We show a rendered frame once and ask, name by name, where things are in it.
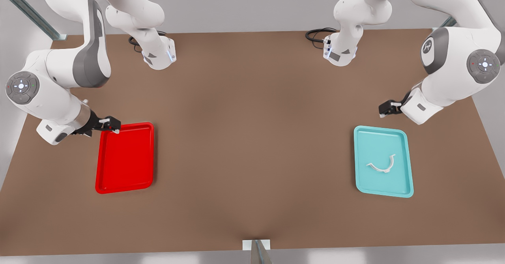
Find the red plastic tray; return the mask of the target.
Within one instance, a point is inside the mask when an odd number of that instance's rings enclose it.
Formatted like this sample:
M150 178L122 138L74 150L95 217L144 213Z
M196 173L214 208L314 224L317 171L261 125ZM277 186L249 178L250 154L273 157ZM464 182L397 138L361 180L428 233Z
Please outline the red plastic tray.
M95 190L99 194L146 189L154 180L155 127L124 124L119 133L104 131L99 143Z

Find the light blue plastic tray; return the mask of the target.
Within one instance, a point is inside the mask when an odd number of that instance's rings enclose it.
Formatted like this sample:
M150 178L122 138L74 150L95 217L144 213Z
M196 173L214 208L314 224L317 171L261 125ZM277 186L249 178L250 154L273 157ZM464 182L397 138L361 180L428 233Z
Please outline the light blue plastic tray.
M412 197L413 176L406 133L359 125L353 134L357 189L366 194Z

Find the silver frame post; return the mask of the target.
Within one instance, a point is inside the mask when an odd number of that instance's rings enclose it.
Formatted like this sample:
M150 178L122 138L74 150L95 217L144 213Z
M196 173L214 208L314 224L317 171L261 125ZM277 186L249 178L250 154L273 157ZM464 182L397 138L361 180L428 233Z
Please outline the silver frame post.
M269 255L271 240L243 240L242 250L251 252L251 264L273 264Z
M500 29L480 0L442 0L438 10L454 18L460 27Z
M56 31L26 0L9 1L53 41L64 41L67 39L66 34L60 34Z

